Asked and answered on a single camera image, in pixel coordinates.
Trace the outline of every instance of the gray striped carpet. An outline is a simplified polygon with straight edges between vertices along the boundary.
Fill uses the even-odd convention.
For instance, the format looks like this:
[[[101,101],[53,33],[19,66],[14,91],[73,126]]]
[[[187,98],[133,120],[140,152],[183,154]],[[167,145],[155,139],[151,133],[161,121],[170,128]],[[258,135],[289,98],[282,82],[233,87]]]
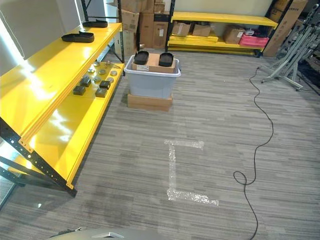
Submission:
[[[182,76],[169,112],[128,109],[120,82],[78,174],[76,198],[34,186],[16,188],[0,211],[0,239],[46,239],[67,228],[155,229],[172,240],[244,240],[255,230],[243,187],[253,179],[253,151],[271,134],[255,107],[252,76],[266,59],[175,52]],[[257,153],[247,187],[259,228],[255,239],[320,239],[320,98],[280,80],[254,83],[274,121],[274,138]],[[168,200],[169,145],[176,189],[219,200]],[[188,143],[203,141],[203,150]]]

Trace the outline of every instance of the clear tape on floor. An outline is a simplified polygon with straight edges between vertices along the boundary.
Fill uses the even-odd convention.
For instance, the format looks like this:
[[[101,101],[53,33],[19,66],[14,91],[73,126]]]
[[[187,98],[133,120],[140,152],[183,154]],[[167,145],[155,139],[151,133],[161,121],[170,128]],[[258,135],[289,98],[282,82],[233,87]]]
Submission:
[[[203,141],[166,139],[164,141],[164,144],[169,145],[169,189],[166,191],[168,199],[171,201],[186,200],[201,204],[219,206],[219,200],[209,199],[207,195],[177,190],[175,146],[183,146],[203,150],[205,143]]]

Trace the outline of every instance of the yellow board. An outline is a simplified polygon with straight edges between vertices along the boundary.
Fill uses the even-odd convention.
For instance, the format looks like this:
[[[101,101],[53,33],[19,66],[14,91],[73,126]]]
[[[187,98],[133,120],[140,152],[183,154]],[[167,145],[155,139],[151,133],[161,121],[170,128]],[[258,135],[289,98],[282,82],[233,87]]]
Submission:
[[[114,82],[111,83],[106,97],[95,96],[100,83],[96,84],[93,81],[89,87],[85,88],[84,95],[69,93],[29,142],[30,146],[67,181],[68,186],[72,186],[71,183],[78,167],[116,89],[124,69],[124,64],[117,63],[117,65],[120,69],[112,68],[112,71],[117,71],[117,76],[113,77]],[[96,68],[99,70],[104,66],[101,64]],[[88,73],[88,75],[93,77],[98,70],[95,73]],[[102,80],[111,77],[110,70],[108,67],[106,74],[100,75]],[[29,169],[41,172],[22,156],[18,156],[14,161]]]
[[[64,42],[61,38],[1,76],[0,116],[27,142],[72,91],[101,51],[121,29],[121,23],[107,28],[85,28],[94,42]]]
[[[264,16],[246,16],[223,13],[205,13],[205,12],[181,12],[175,11],[171,18],[174,20],[184,21],[203,21],[203,22],[217,22],[217,23],[232,23],[232,24],[251,24],[273,27],[278,26],[278,23],[270,20]]]
[[[233,48],[196,48],[196,47],[179,47],[170,46],[170,51],[190,51],[190,52],[206,52],[206,53],[219,53],[219,54],[241,54],[241,55],[255,55],[252,49],[233,49]]]
[[[263,50],[263,47],[254,47],[254,46],[243,46],[243,45],[239,45],[239,44],[230,44],[230,43],[225,43],[221,38],[218,39],[217,42],[215,43],[211,43],[211,42],[206,42],[206,41],[198,41],[198,40],[193,40],[193,39],[181,39],[178,37],[170,37],[169,41],[168,41],[168,46],[175,46],[175,47],[179,47],[180,49],[182,48],[187,48],[190,46],[193,46],[194,49],[196,49],[197,47],[199,48],[203,48],[203,47],[207,47],[207,48],[229,48],[229,49],[258,49],[258,50]]]
[[[188,36],[175,36],[175,35],[171,35],[170,36],[170,40],[172,41],[180,41],[181,43],[208,43],[208,44],[212,44],[212,43],[216,43],[218,41],[218,37],[216,36],[215,33],[211,33],[210,36],[193,36],[191,34],[189,34]]]

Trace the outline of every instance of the cardboard box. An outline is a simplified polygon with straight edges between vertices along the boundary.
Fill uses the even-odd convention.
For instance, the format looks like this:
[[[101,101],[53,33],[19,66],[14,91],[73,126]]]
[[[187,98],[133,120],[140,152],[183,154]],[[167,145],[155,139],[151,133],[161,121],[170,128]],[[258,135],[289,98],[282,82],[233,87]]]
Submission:
[[[272,8],[272,10],[270,12],[269,19],[271,19],[272,21],[274,21],[276,23],[279,23],[282,14],[283,14],[282,11],[280,11],[276,8]]]
[[[244,34],[245,29],[238,25],[228,25],[223,33],[223,40],[227,44],[238,44],[242,35]]]
[[[147,0],[146,8],[142,11],[144,14],[153,14],[155,10],[155,0]]]
[[[272,38],[265,47],[263,55],[267,57],[275,57],[278,49],[288,36],[291,28],[297,21],[302,10],[305,8],[308,0],[294,0],[290,5],[288,11],[285,13],[282,21],[279,23],[277,29],[275,30]]]
[[[185,37],[188,35],[191,24],[185,24],[182,22],[174,22],[172,28],[172,34],[180,37]]]
[[[152,47],[154,49],[163,49],[166,46],[169,15],[155,14],[153,20]]]
[[[118,56],[121,56],[121,41],[119,32],[114,37],[114,49],[115,53]],[[131,56],[136,53],[135,34],[132,31],[123,31],[123,50],[125,56]]]
[[[139,13],[122,10],[122,29],[136,33],[139,24]]]
[[[165,12],[166,4],[164,2],[155,2],[154,3],[154,13],[155,14],[162,14]]]
[[[211,32],[210,25],[202,26],[195,24],[192,35],[194,36],[201,36],[201,37],[208,37]]]
[[[286,9],[289,2],[290,2],[290,0],[278,0],[275,2],[273,7],[275,9],[278,9],[279,11],[283,12]]]
[[[132,70],[173,74],[175,71],[175,61],[173,61],[172,66],[159,66],[159,59],[159,53],[149,53],[148,62],[145,65],[132,63]]]
[[[128,108],[130,109],[168,112],[172,103],[172,97],[166,99],[148,96],[135,96],[130,93],[128,94]]]
[[[107,4],[117,7],[118,0],[108,2]],[[141,13],[147,8],[147,0],[121,0],[121,9],[132,13]]]
[[[139,20],[140,44],[146,48],[152,48],[154,36],[154,17],[153,13],[141,13]]]

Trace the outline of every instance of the pink box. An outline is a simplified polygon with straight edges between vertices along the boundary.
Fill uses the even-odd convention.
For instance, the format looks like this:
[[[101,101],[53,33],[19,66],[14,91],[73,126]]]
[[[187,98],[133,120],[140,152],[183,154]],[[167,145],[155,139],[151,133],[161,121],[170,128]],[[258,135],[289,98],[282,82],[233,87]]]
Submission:
[[[264,48],[269,41],[268,37],[242,35],[239,45]]]

